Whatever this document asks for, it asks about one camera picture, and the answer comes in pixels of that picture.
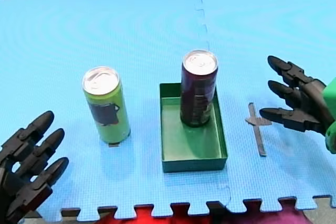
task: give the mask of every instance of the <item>green tray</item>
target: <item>green tray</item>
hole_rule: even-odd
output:
[[[210,121],[189,127],[180,120],[180,83],[160,84],[162,165],[165,173],[221,170],[227,151],[217,91]]]

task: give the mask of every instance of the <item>black label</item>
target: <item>black label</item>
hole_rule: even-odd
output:
[[[115,103],[104,105],[89,103],[89,107],[94,120],[103,126],[119,123],[117,112],[120,110],[120,107]]]

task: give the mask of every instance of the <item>interlocking foam tile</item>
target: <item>interlocking foam tile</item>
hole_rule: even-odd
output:
[[[207,201],[242,212],[247,199],[276,211],[287,197],[311,209],[322,195],[336,207],[336,156],[322,136],[263,126],[263,158],[244,121],[249,102],[286,107],[268,90],[267,80],[281,80],[268,55],[325,83],[334,78],[335,9],[334,0],[1,0],[1,136],[49,109],[49,133],[66,130],[52,161],[70,164],[39,212],[59,220],[61,208],[77,207],[79,220],[94,220],[98,207],[116,206],[117,218],[130,218],[134,205],[153,204],[153,215],[168,216],[171,203],[189,202],[195,215],[208,213]],[[182,56],[195,48],[219,58],[229,159],[219,172],[163,174],[159,83],[179,81]],[[99,141],[81,91],[83,74],[98,65],[116,68],[124,84],[132,135],[116,148]]]
[[[46,110],[66,136],[51,159],[69,167],[38,209],[49,221],[62,208],[80,208],[79,220],[98,219],[97,208],[153,204],[153,215],[172,214],[171,203],[207,214],[207,201],[229,202],[226,170],[163,174],[161,82],[181,79],[185,53],[207,49],[201,0],[1,0],[0,132],[2,141]],[[124,86],[131,137],[119,147],[99,140],[81,89],[93,67],[115,68]]]
[[[298,209],[316,207],[329,195],[336,207],[336,155],[319,134],[280,124],[262,126],[267,157],[258,155],[253,128],[244,118],[257,109],[288,108],[268,80],[282,81],[268,55],[292,61],[306,74],[329,83],[335,77],[334,0],[202,0],[209,48],[219,57],[217,91],[228,148],[227,171],[233,212],[243,200],[261,199],[262,211],[280,210],[278,199],[297,198]]]

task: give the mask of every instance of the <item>green wrist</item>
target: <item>green wrist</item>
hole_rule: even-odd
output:
[[[331,115],[336,119],[336,78],[323,91],[323,98]],[[336,154],[336,122],[325,133],[327,149]]]
[[[325,133],[326,146],[327,149],[332,153],[336,154],[336,122],[334,122]]]

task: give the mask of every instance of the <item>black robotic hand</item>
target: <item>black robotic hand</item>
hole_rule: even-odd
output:
[[[292,62],[284,62],[274,56],[268,56],[267,60],[288,85],[268,81],[269,88],[293,110],[264,108],[260,110],[260,115],[289,129],[302,132],[312,130],[325,135],[334,122],[322,95],[326,85],[318,79],[307,77],[304,70]]]
[[[42,139],[54,120],[54,114],[47,111],[19,129],[3,145],[0,151],[0,224],[14,224],[29,211],[36,210],[53,192],[51,186],[65,171],[69,161],[60,158],[46,170],[48,160],[64,138],[63,129]],[[20,162],[17,171],[13,165]]]

